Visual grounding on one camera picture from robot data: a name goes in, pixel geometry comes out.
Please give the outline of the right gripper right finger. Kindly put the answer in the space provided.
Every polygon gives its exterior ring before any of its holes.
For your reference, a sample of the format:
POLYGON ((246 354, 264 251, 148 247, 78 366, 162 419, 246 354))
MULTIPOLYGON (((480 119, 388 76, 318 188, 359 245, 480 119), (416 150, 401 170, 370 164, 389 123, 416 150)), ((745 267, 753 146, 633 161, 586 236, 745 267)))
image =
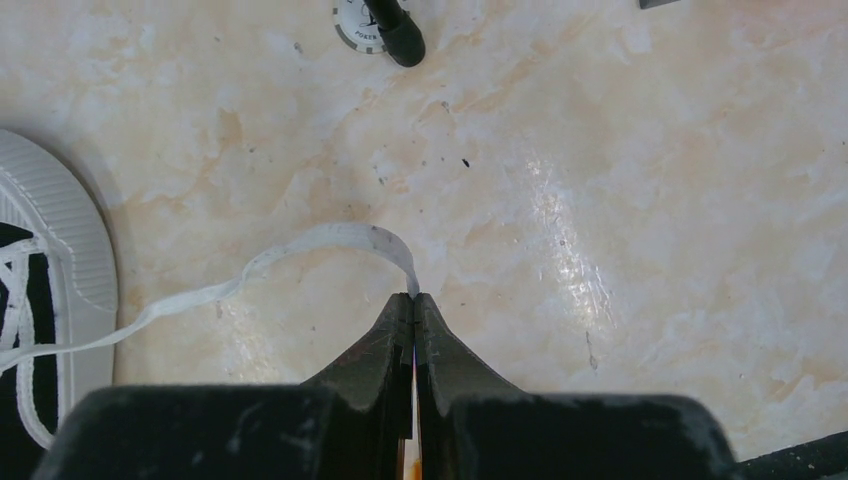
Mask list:
POLYGON ((462 479, 474 447, 468 441, 467 407, 524 392, 451 331, 431 295, 420 293, 413 304, 422 474, 425 479, 462 479))

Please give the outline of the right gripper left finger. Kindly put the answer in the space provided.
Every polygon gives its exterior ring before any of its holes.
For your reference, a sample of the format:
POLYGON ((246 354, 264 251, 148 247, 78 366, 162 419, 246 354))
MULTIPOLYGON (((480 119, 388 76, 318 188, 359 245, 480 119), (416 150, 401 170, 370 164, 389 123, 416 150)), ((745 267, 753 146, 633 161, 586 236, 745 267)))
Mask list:
POLYGON ((401 479, 412 438, 414 302, 392 295, 372 327, 302 383, 331 393, 319 421, 317 479, 401 479))

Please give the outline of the white shoelace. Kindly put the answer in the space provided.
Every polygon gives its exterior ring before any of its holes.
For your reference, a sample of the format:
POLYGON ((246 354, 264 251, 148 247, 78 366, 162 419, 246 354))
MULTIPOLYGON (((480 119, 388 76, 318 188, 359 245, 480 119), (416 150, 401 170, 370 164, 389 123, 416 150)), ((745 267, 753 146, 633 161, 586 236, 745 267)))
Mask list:
POLYGON ((407 294, 411 298, 416 298, 421 293, 413 255, 409 247, 395 233, 365 223, 320 224, 304 231, 287 244, 270 247, 258 254, 245 265, 240 275, 231 280, 174 294, 149 304, 134 322, 108 335, 82 343, 35 345, 7 351, 1 355, 1 370, 6 371, 25 360, 36 357, 76 353, 114 345, 158 318, 221 301, 238 293, 252 275, 265 271, 274 262, 286 256, 329 247, 351 248, 375 254, 404 272, 407 294))

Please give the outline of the black white canvas sneaker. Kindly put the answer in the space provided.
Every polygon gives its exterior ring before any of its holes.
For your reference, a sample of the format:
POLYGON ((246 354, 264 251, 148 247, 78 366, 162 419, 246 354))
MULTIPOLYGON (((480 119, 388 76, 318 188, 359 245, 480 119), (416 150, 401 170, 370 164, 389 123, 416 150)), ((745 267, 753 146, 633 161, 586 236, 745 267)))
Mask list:
MULTIPOLYGON (((29 139, 1 133, 1 350, 112 333, 118 281, 96 202, 29 139)), ((45 355, 1 372, 1 476, 27 479, 64 417, 113 381, 114 349, 45 355)))

